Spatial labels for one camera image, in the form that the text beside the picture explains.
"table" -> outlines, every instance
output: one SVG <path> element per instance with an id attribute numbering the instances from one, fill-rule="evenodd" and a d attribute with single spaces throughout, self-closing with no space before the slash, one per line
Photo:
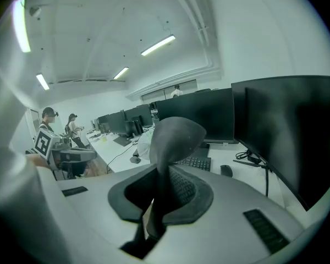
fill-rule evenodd
<path id="1" fill-rule="evenodd" d="M 141 158 L 140 163 L 135 164 L 130 162 L 132 154 L 137 149 L 137 146 L 127 145 L 125 147 L 115 143 L 113 140 L 118 137 L 116 134 L 102 135 L 101 137 L 106 137 L 106 141 L 103 141 L 101 137 L 90 139 L 95 134 L 100 134 L 99 131 L 94 131 L 91 134 L 87 134 L 87 139 L 91 146 L 98 153 L 98 155 L 109 164 L 112 159 L 117 155 L 123 153 L 111 163 L 110 169 L 113 172 L 121 172 L 128 169 L 135 168 L 137 166 L 142 166 L 149 164 L 150 161 Z M 131 141 L 138 140 L 139 137 L 131 139 Z M 211 168 L 210 172 L 221 174 L 220 166 L 229 165 L 233 172 L 233 178 L 239 181 L 245 182 L 252 188 L 256 189 L 263 195 L 265 195 L 265 169 L 260 167 L 252 167 L 244 164 L 233 162 L 236 159 L 236 153 L 244 152 L 247 148 L 242 144 L 210 144 L 208 157 L 211 157 Z M 276 202 L 282 207 L 285 207 L 283 196 L 280 189 L 280 184 L 275 173 L 268 172 L 269 177 L 269 192 L 268 198 Z"/>

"computer mouse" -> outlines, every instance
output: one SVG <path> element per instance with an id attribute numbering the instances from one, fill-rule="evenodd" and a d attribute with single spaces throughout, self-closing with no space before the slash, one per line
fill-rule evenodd
<path id="1" fill-rule="evenodd" d="M 221 165 L 220 166 L 221 169 L 221 175 L 225 175 L 227 177 L 232 177 L 232 169 L 230 166 L 228 165 Z"/>
<path id="2" fill-rule="evenodd" d="M 132 162 L 132 163 L 138 164 L 138 163 L 140 163 L 140 161 L 141 161 L 141 159 L 139 157 L 136 157 L 136 156 L 133 156 L 133 157 L 130 158 L 130 162 Z"/>

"fluorescent light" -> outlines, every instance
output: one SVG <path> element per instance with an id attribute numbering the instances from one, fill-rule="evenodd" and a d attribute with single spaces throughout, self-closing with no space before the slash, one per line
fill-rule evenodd
<path id="1" fill-rule="evenodd" d="M 147 50 L 141 52 L 141 55 L 146 56 L 148 55 L 150 52 L 153 52 L 155 49 L 158 49 L 159 47 L 165 45 L 166 43 L 169 43 L 170 41 L 174 40 L 175 36 L 173 36 L 172 34 L 168 37 L 166 37 L 165 39 L 161 40 L 160 42 L 156 43 L 155 45 L 151 46 L 150 48 L 148 48 Z"/>
<path id="2" fill-rule="evenodd" d="M 125 67 L 123 70 L 121 70 L 115 77 L 114 79 L 118 79 L 126 70 L 128 70 L 128 67 Z"/>
<path id="3" fill-rule="evenodd" d="M 31 48 L 28 42 L 24 19 L 24 2 L 24 0 L 15 0 L 13 3 L 12 18 L 18 44 L 20 45 L 22 52 L 28 53 L 31 51 Z"/>
<path id="4" fill-rule="evenodd" d="M 49 90 L 49 86 L 46 84 L 45 79 L 42 74 L 37 74 L 37 79 L 45 90 Z"/>

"keyboard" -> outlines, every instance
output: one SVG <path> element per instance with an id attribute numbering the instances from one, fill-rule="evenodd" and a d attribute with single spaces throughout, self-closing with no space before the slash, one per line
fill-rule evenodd
<path id="1" fill-rule="evenodd" d="M 123 138 L 123 137 L 117 137 L 116 139 L 114 139 L 114 142 L 115 143 L 118 143 L 119 145 L 121 146 L 127 146 L 128 144 L 132 143 L 132 141 L 126 139 L 126 138 Z"/>
<path id="2" fill-rule="evenodd" d="M 181 161 L 175 162 L 177 164 L 188 165 L 210 172 L 211 158 L 210 157 L 188 157 Z"/>

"black cap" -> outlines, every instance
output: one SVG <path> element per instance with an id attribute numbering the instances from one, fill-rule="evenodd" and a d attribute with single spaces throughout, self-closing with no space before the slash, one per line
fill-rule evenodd
<path id="1" fill-rule="evenodd" d="M 55 113 L 54 110 L 51 107 L 47 107 L 43 110 L 42 113 L 42 118 L 44 118 L 45 115 L 48 115 L 49 117 L 55 117 L 55 116 L 59 116 L 58 113 Z"/>
<path id="2" fill-rule="evenodd" d="M 71 119 L 71 118 L 74 118 L 74 117 L 77 117 L 77 115 L 74 114 L 74 113 L 71 113 L 70 116 L 69 116 L 68 118 Z"/>

